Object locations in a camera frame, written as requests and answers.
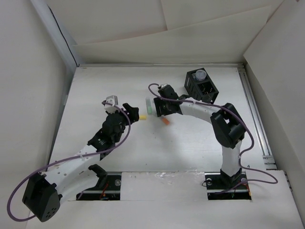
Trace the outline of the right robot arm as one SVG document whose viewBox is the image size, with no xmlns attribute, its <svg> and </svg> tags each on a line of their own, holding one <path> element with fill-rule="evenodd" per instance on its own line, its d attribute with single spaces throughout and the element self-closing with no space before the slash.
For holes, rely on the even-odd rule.
<svg viewBox="0 0 305 229">
<path fill-rule="evenodd" d="M 219 106 L 186 95 L 178 96 L 169 84 L 159 85 L 158 93 L 154 98 L 158 116 L 188 115 L 212 125 L 216 140 L 222 146 L 220 182 L 226 188 L 236 185 L 242 173 L 240 152 L 245 128 L 235 107 L 230 103 Z"/>
</svg>

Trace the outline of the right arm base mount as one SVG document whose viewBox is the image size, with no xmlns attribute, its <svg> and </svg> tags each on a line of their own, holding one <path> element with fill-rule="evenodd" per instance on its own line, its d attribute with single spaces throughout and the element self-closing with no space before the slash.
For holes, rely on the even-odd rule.
<svg viewBox="0 0 305 229">
<path fill-rule="evenodd" d="M 251 192 L 248 185 L 240 184 L 243 178 L 247 178 L 242 172 L 241 177 L 232 184 L 225 184 L 220 172 L 205 173 L 202 186 L 206 188 L 208 200 L 251 200 Z"/>
</svg>

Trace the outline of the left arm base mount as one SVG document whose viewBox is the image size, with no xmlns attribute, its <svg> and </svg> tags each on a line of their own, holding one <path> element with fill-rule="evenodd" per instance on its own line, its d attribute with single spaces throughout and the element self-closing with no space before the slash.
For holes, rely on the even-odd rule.
<svg viewBox="0 0 305 229">
<path fill-rule="evenodd" d="M 120 200 L 122 172 L 106 172 L 99 165 L 89 167 L 98 178 L 95 186 L 76 195 L 77 201 L 111 201 Z"/>
</svg>

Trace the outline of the green highlighter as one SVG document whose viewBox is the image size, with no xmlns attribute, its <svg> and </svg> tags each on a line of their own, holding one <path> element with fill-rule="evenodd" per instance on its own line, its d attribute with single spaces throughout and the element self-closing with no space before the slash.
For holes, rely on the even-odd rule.
<svg viewBox="0 0 305 229">
<path fill-rule="evenodd" d="M 152 115 L 152 114 L 153 114 L 153 110 L 152 110 L 152 105 L 151 105 L 151 99 L 150 99 L 150 97 L 146 97 L 146 98 L 145 98 L 145 101 L 146 101 L 147 114 L 148 114 L 148 115 Z"/>
</svg>

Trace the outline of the clear jar of paper clips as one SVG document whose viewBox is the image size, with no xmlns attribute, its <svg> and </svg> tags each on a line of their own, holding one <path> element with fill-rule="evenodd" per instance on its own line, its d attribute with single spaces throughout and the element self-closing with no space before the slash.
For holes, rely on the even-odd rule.
<svg viewBox="0 0 305 229">
<path fill-rule="evenodd" d="M 204 81 L 207 77 L 207 72 L 203 69 L 199 69 L 195 72 L 195 79 L 197 81 Z"/>
</svg>

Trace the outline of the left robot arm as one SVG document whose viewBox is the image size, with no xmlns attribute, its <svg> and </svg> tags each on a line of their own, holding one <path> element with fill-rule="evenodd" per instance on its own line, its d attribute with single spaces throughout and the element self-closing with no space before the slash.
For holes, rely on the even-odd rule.
<svg viewBox="0 0 305 229">
<path fill-rule="evenodd" d="M 122 144 L 123 133 L 129 134 L 131 124 L 139 121 L 139 108 L 128 103 L 119 108 L 108 100 L 102 104 L 106 120 L 85 147 L 28 178 L 22 202 L 40 222 L 51 219 L 70 197 L 88 188 L 101 189 L 106 185 L 107 172 L 99 162 Z"/>
</svg>

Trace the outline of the orange highlighter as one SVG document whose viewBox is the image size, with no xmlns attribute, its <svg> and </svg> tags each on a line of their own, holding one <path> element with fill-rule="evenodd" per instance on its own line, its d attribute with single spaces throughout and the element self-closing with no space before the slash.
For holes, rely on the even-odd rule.
<svg viewBox="0 0 305 229">
<path fill-rule="evenodd" d="M 169 124 L 170 124 L 170 121 L 169 121 L 167 118 L 165 118 L 165 117 L 162 117 L 161 120 L 162 120 L 162 122 L 163 122 L 165 125 L 169 125 Z"/>
</svg>

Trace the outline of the black two-slot organizer box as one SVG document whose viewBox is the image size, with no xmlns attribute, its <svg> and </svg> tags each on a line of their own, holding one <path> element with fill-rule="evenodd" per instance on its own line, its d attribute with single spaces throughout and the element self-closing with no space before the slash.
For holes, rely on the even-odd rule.
<svg viewBox="0 0 305 229">
<path fill-rule="evenodd" d="M 195 100 L 202 101 L 204 103 L 214 104 L 219 94 L 219 91 L 214 85 L 208 73 L 204 81 L 197 81 L 195 79 L 195 72 L 197 70 L 192 70 L 186 73 L 184 87 L 188 95 L 194 98 Z"/>
</svg>

